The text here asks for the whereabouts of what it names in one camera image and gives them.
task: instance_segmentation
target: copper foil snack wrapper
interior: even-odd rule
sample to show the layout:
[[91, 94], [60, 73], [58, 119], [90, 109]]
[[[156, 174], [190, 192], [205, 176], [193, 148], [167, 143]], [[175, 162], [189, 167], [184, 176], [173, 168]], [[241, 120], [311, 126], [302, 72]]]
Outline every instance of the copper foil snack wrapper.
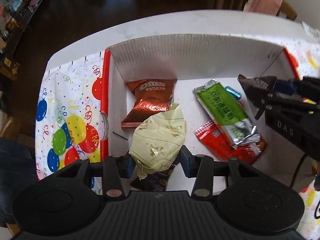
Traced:
[[180, 105], [150, 116], [134, 130], [129, 154], [137, 164], [138, 176], [167, 170], [177, 157], [186, 137], [186, 121]]
[[133, 109], [121, 122], [122, 129], [137, 128], [150, 116], [169, 110], [176, 79], [141, 79], [126, 81], [125, 84], [135, 95]]

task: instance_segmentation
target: yellow balloon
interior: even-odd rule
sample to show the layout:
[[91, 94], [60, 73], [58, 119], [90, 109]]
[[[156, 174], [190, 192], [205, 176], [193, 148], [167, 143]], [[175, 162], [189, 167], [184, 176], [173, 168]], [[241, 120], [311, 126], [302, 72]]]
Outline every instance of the yellow balloon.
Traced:
[[66, 123], [73, 144], [77, 145], [83, 142], [86, 135], [85, 122], [83, 121], [83, 118], [72, 114], [66, 119]]
[[98, 163], [100, 162], [100, 150], [96, 149], [93, 153], [90, 153], [88, 159], [91, 163]]
[[62, 168], [64, 168], [64, 159], [60, 159], [60, 160], [59, 160], [58, 170], [61, 170]]
[[316, 191], [311, 188], [308, 192], [307, 199], [305, 200], [306, 206], [310, 207], [315, 199]]

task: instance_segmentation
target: pink cloth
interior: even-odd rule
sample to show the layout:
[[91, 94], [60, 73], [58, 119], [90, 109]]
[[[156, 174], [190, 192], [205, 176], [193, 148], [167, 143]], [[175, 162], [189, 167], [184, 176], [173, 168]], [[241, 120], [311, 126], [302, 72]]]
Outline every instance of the pink cloth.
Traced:
[[283, 0], [249, 0], [245, 4], [243, 11], [276, 15], [282, 1]]

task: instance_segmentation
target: round pad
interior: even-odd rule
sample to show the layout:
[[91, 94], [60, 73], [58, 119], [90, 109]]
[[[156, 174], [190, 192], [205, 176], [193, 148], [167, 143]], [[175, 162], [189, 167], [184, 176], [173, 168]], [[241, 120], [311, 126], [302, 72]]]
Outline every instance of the round pad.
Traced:
[[222, 216], [239, 229], [275, 234], [296, 229], [304, 204], [294, 190], [272, 179], [241, 179], [217, 199]]
[[90, 223], [99, 209], [99, 197], [70, 178], [44, 179], [22, 191], [12, 205], [19, 227], [42, 236], [76, 231]]

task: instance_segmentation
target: sealed snack bag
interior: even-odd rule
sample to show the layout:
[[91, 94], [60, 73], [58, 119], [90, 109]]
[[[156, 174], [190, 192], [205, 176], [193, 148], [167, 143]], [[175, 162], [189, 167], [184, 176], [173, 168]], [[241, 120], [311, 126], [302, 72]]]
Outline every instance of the sealed snack bag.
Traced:
[[122, 129], [137, 128], [153, 114], [169, 110], [176, 79], [142, 79], [125, 84], [135, 95], [136, 102], [127, 117], [121, 122]]
[[186, 121], [179, 104], [152, 115], [139, 125], [132, 136], [129, 154], [138, 167], [138, 176], [167, 170], [177, 157], [186, 136]]
[[257, 127], [247, 113], [216, 79], [195, 88], [198, 101], [226, 134], [233, 148], [260, 141]]
[[194, 131], [195, 135], [220, 161], [227, 161], [231, 157], [236, 157], [248, 164], [253, 164], [267, 147], [266, 141], [261, 138], [259, 143], [239, 146], [233, 149], [228, 138], [221, 133], [217, 125], [212, 121], [206, 122]]

